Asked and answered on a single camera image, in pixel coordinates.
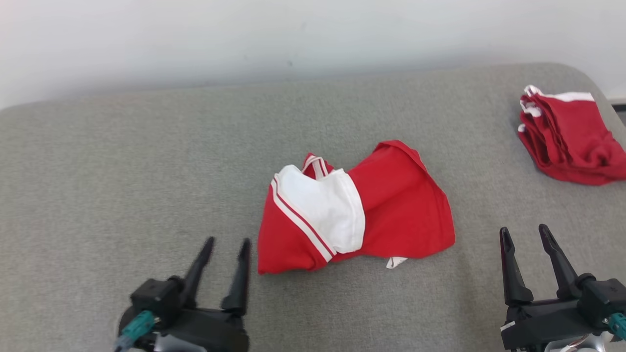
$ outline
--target folded shirt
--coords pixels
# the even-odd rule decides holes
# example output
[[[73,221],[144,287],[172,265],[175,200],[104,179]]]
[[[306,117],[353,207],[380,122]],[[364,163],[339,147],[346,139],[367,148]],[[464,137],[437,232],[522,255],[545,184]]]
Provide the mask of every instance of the folded shirt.
[[[626,179],[626,153],[591,93],[546,95],[527,86],[520,104],[518,134],[543,173],[586,185]]]

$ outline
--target gray couch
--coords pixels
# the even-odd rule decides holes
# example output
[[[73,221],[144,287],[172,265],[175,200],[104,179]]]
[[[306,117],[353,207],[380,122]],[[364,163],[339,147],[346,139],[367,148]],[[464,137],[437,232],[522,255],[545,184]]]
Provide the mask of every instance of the gray couch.
[[[546,223],[578,273],[626,282],[626,182],[540,173],[516,135],[528,84],[590,91],[554,64],[152,91],[0,112],[0,351],[110,351],[128,295],[183,274],[217,238],[199,303],[217,307],[274,172],[307,152],[351,168],[376,142],[419,151],[447,193],[456,244],[385,268],[358,257],[250,282],[252,351],[501,351],[498,230],[536,299],[555,296]],[[626,343],[610,350],[626,350]]]

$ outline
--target white stripe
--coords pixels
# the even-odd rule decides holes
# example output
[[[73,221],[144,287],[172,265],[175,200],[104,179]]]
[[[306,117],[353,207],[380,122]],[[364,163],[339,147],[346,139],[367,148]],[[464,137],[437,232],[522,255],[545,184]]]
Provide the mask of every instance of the white stripe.
[[[319,180],[324,177],[324,174],[322,173],[322,169],[319,167],[319,163],[313,163],[313,171],[315,171],[316,180]]]
[[[304,162],[304,167],[302,168],[302,172],[304,172],[304,170],[307,169],[307,167],[309,167],[309,165],[316,161],[317,159],[319,159],[320,157],[316,157],[315,155],[311,155],[310,157],[307,158],[307,161]]]
[[[302,167],[302,172],[304,172],[304,170],[307,169],[307,167],[309,167],[309,164],[311,164],[312,160],[315,159],[316,156],[315,155],[309,155],[309,157],[307,158],[307,160],[304,161],[304,166]]]
[[[568,93],[561,93],[561,94],[557,94],[557,95],[543,94],[541,92],[541,90],[539,90],[539,88],[537,88],[537,87],[535,87],[533,85],[527,86],[524,89],[524,92],[528,96],[533,96],[535,94],[539,94],[539,95],[545,96],[547,98],[559,99],[560,101],[565,101],[566,103],[569,103],[569,102],[575,101],[575,100],[595,101],[593,99],[593,96],[591,95],[591,93],[579,92],[579,91],[570,91]]]
[[[326,169],[326,163],[323,158],[319,159],[319,165],[322,166],[322,171],[324,171],[324,176],[328,176],[328,169]]]
[[[322,244],[322,242],[320,242],[320,240],[313,233],[313,231],[311,231],[309,226],[307,226],[307,224],[305,224],[304,221],[302,221],[302,219],[300,219],[291,210],[289,210],[289,208],[285,204],[283,204],[280,198],[278,198],[278,185],[276,184],[276,179],[272,180],[271,187],[272,187],[272,195],[274,196],[274,203],[276,204],[278,209],[280,209],[280,211],[282,211],[283,214],[285,214],[289,218],[289,220],[291,220],[300,230],[302,230],[302,232],[304,232],[304,234],[309,238],[311,243],[313,243],[313,246],[315,246],[315,248],[319,251],[319,253],[322,254],[322,257],[324,257],[324,260],[329,262],[332,259],[332,254],[330,254],[326,250],[326,248],[324,248],[324,245]]]

